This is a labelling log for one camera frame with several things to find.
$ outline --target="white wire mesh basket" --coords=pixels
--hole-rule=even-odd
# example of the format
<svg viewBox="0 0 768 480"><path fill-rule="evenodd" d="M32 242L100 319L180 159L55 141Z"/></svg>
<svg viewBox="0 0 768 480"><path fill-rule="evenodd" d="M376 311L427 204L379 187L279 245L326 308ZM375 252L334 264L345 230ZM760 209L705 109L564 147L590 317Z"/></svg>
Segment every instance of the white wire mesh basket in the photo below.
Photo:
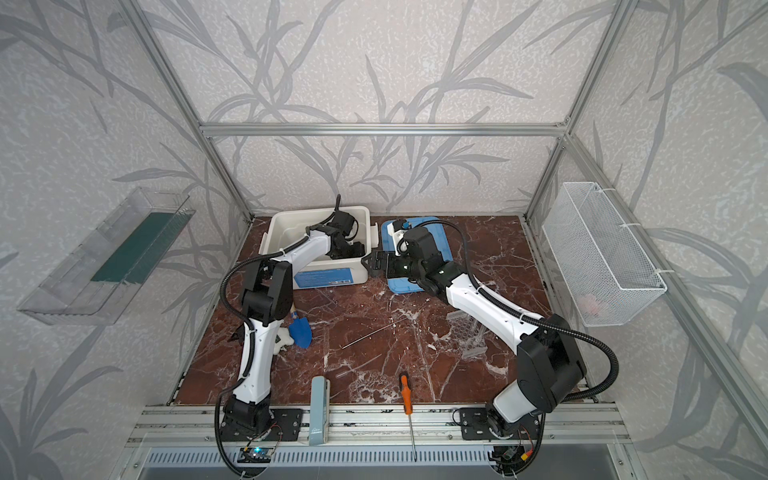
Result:
<svg viewBox="0 0 768 480"><path fill-rule="evenodd" d="M667 291L598 184L563 183L543 229L586 326L624 325Z"/></svg>

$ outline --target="aluminum frame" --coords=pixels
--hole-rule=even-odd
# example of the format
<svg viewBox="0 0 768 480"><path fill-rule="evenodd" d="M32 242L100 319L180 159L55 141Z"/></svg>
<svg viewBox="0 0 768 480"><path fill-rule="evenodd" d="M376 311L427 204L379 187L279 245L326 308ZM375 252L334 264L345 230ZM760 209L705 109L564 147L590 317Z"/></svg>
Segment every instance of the aluminum frame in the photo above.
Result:
<svg viewBox="0 0 768 480"><path fill-rule="evenodd" d="M637 7L637 2L638 0L618 0L618 2L616 2L614 11L611 14L611 20L608 22L608 26L605 29L598 50L592 58L592 63L589 65L587 74L584 76L584 81L581 82L573 106L571 106L571 110L565 118L565 133L571 134L573 132L576 123L584 113L587 103L594 93L594 89L598 86L598 82L602 78L606 65L611 60L614 51L616 51L616 47L621 36L624 34L624 30L627 29L632 12L634 12L635 7ZM558 142L552 151L549 162L547 162L547 167L545 168L544 173L541 174L536 190L534 190L533 198L531 198L531 202L528 204L528 209L525 211L526 218L533 214L539 201L541 201L541 195L544 193L544 189L549 184L552 175L554 175L560 165L560 159L565 150L562 140L562 137L558 136Z"/></svg>
<svg viewBox="0 0 768 480"><path fill-rule="evenodd" d="M200 131L207 137L558 137L565 132L565 128L565 124L211 123L202 124Z"/></svg>
<svg viewBox="0 0 768 480"><path fill-rule="evenodd" d="M613 189L611 181L577 137L566 134L564 146L565 151L573 157L588 180L596 182L603 189ZM640 223L616 190L606 190L605 193L625 222ZM656 268L673 270L667 258L642 226L635 226L634 233ZM768 455L768 399L717 332L683 280L675 273L664 273L664 275L667 282L667 294L664 298L675 318L701 354L704 362L717 377L733 407L746 421L760 448Z"/></svg>
<svg viewBox="0 0 768 480"><path fill-rule="evenodd" d="M493 442L462 440L461 426L455 425L454 409L482 407L481 404L424 404L413 408L413 430L416 448L435 445L452 447L514 445L516 440ZM309 418L309 406L290 406L304 410ZM146 407L118 457L112 479L139 478L152 448L215 448L213 406ZM309 452L309 426L302 424L297 442L281 442ZM547 414L545 442L548 444L603 444L632 449L618 407L613 403L575 402L560 404ZM228 442L225 447L245 446L243 442ZM254 442L253 446L274 446L275 442ZM335 449L359 449L367 445L401 445L410 450L411 437L408 417L399 405L331 405L328 441L323 446Z"/></svg>
<svg viewBox="0 0 768 480"><path fill-rule="evenodd" d="M147 17L141 10L137 0L117 0L122 9L125 22L128 27L133 30L139 44L144 49L144 53L149 57L152 65L161 80L165 84L170 96L176 102L179 107L181 116L187 122L192 135L195 136L197 143L200 145L200 149L203 151L214 171L224 183L224 187L227 189L232 198L235 200L237 207L243 213L243 215L250 220L253 215L251 214L248 203L245 197L237 188L234 183L230 171L226 164L221 159L219 152L213 146L213 144L205 138L200 132L200 118L192 105L192 101L187 96L187 93L181 87L181 81L179 80L173 67L170 65L170 61L167 59L160 42L149 25Z"/></svg>
<svg viewBox="0 0 768 480"><path fill-rule="evenodd" d="M634 445L630 443L606 445L619 480L647 480Z"/></svg>

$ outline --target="blue label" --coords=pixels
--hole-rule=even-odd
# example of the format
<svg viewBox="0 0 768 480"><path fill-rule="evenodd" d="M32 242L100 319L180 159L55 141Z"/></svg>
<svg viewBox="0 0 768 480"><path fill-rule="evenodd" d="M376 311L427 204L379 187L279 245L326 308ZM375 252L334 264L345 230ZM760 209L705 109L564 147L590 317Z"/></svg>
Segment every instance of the blue label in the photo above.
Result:
<svg viewBox="0 0 768 480"><path fill-rule="evenodd" d="M299 288L316 286L349 285L352 283L352 271L348 268L333 270L315 270L313 272L298 272L293 276Z"/></svg>

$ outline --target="white plastic handle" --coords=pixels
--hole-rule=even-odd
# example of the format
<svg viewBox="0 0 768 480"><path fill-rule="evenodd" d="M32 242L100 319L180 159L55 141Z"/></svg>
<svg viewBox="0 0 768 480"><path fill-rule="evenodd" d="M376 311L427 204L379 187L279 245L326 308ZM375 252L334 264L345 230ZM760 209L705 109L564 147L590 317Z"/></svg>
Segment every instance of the white plastic handle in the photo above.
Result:
<svg viewBox="0 0 768 480"><path fill-rule="evenodd" d="M368 228L368 235L371 238L371 248L376 248L379 246L379 223L374 223Z"/></svg>
<svg viewBox="0 0 768 480"><path fill-rule="evenodd" d="M266 233L261 236L261 245L259 245L259 255L266 253Z"/></svg>

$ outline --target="leaf-patterned wallpaper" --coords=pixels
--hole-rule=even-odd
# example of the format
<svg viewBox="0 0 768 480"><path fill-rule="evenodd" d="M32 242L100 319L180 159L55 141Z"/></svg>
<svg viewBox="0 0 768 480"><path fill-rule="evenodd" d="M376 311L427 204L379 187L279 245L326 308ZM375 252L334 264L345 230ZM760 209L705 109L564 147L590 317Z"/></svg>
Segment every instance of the leaf-patterned wallpaper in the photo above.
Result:
<svg viewBox="0 0 768 480"><path fill-rule="evenodd" d="M562 121L595 0L141 0L204 121Z"/></svg>
<svg viewBox="0 0 768 480"><path fill-rule="evenodd" d="M614 0L141 5L206 122L558 122ZM341 193L375 212L490 213L527 207L522 192L535 188L554 141L217 143L256 212L327 204Z"/></svg>
<svg viewBox="0 0 768 480"><path fill-rule="evenodd" d="M0 478L107 478L166 402L247 225L112 2L0 4ZM136 186L197 210L113 326L16 307Z"/></svg>
<svg viewBox="0 0 768 480"><path fill-rule="evenodd" d="M332 204L340 192L345 204L377 213L493 213L525 210L553 142L549 137L227 137L218 148L254 211ZM410 161L408 150L427 143L431 147L425 147L422 161ZM297 161L285 165L286 157Z"/></svg>
<svg viewBox="0 0 768 480"><path fill-rule="evenodd" d="M658 5L633 13L576 134L768 392L768 3ZM651 478L768 478L768 459L664 300L590 333L620 357L605 398L619 403ZM599 378L602 358L585 356Z"/></svg>

